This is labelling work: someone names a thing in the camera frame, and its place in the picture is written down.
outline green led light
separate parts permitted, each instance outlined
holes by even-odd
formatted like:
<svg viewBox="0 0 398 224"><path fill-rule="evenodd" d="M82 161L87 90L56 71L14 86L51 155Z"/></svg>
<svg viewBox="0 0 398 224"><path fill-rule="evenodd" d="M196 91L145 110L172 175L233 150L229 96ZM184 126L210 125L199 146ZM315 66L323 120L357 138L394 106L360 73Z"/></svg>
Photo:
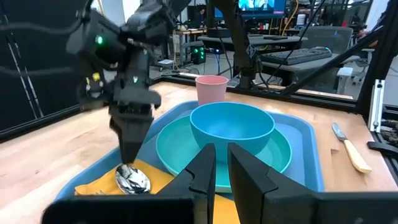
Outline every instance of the green led light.
<svg viewBox="0 0 398 224"><path fill-rule="evenodd" d="M95 37L95 42L97 42L97 44L103 44L104 43L104 39L102 38L102 36L97 35Z"/></svg>

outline knife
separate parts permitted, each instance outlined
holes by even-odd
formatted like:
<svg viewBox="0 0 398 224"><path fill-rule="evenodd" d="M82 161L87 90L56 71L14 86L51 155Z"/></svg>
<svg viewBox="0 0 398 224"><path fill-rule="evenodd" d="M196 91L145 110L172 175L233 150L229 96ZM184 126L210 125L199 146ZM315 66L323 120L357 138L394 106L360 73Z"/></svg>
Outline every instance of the knife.
<svg viewBox="0 0 398 224"><path fill-rule="evenodd" d="M340 127L336 123L333 123L331 125L331 128L335 132L337 138L344 143L347 153L349 155L349 159L351 160L351 163L353 164L355 169L364 174L372 172L372 168L365 162L358 150L355 148L354 144L347 139L347 137L341 131Z"/></svg>

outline spoon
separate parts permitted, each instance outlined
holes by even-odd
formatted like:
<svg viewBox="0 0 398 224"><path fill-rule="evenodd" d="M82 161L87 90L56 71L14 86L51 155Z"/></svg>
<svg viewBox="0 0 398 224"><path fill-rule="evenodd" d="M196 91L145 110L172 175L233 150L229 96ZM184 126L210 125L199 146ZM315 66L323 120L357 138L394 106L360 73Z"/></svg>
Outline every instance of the spoon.
<svg viewBox="0 0 398 224"><path fill-rule="evenodd" d="M139 169L121 164L116 168L116 183L126 195L149 193L150 181Z"/></svg>

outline yellow napkin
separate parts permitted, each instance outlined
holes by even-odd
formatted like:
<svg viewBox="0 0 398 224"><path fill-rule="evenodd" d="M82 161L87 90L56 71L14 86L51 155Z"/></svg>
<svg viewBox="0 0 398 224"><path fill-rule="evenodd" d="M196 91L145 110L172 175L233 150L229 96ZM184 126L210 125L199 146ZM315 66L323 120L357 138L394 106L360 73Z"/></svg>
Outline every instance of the yellow napkin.
<svg viewBox="0 0 398 224"><path fill-rule="evenodd" d="M143 171L143 173L148 176L150 180L151 194L156 194L173 180L172 175L158 170L139 159L135 161L133 166ZM116 183L115 169L116 168L113 168L111 171L107 172L104 176L92 183L75 187L75 195L95 195L99 192L103 192L106 195L124 194ZM214 224L239 224L235 203L230 199L216 195L213 222Z"/></svg>

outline monitor screen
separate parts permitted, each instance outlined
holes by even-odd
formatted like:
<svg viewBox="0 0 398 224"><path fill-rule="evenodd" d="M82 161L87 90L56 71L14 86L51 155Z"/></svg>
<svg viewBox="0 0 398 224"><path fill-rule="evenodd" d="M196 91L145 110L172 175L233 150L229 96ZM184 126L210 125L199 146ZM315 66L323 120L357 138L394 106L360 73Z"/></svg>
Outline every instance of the monitor screen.
<svg viewBox="0 0 398 224"><path fill-rule="evenodd" d="M244 19L267 19L283 17L286 0L239 0ZM223 14L215 9L215 19L223 20Z"/></svg>

